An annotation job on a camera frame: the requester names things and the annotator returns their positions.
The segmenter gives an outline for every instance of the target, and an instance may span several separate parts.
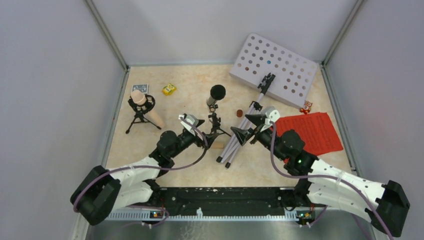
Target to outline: white wall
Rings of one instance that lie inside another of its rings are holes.
[[[401,240],[423,239],[423,12],[422,0],[368,1],[329,65],[363,175],[409,198]]]
[[[82,0],[0,2],[0,239],[68,239],[123,69]]]
[[[231,63],[249,33],[323,60],[356,0],[94,0],[129,65]]]

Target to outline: pegboard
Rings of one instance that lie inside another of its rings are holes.
[[[257,88],[265,75],[275,79],[266,95],[295,108],[302,108],[318,65],[274,42],[251,33],[229,74]]]

